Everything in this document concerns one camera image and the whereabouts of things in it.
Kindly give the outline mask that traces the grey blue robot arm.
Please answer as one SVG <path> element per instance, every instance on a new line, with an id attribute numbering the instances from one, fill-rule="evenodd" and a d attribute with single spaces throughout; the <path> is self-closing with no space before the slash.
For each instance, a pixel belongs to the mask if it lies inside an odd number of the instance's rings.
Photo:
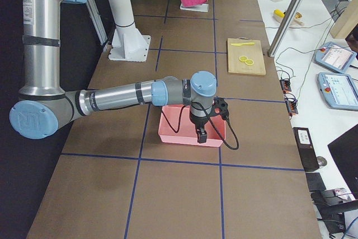
<path id="1" fill-rule="evenodd" d="M 64 91 L 60 87 L 60 5 L 84 3 L 101 41 L 105 31 L 95 0 L 22 0 L 25 84 L 10 110 L 15 131 L 43 139 L 81 116 L 134 105 L 185 105 L 199 143 L 206 142 L 205 124 L 215 114 L 216 78 L 207 71 L 190 79 L 169 76 L 102 90 Z"/>

